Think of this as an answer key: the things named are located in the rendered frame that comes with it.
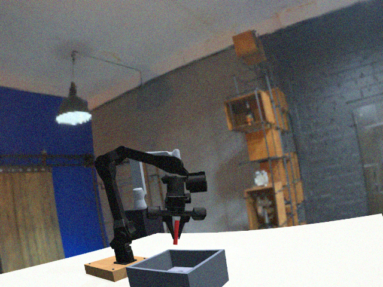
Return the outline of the red peg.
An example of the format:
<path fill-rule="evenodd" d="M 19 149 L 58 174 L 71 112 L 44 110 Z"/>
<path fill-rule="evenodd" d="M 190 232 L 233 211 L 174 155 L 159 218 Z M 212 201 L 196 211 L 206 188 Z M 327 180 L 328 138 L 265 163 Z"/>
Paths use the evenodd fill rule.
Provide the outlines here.
<path fill-rule="evenodd" d="M 179 229 L 179 222 L 180 220 L 175 220 L 175 224 L 174 224 L 174 241 L 173 241 L 173 245 L 177 245 L 178 244 L 178 229 Z"/>

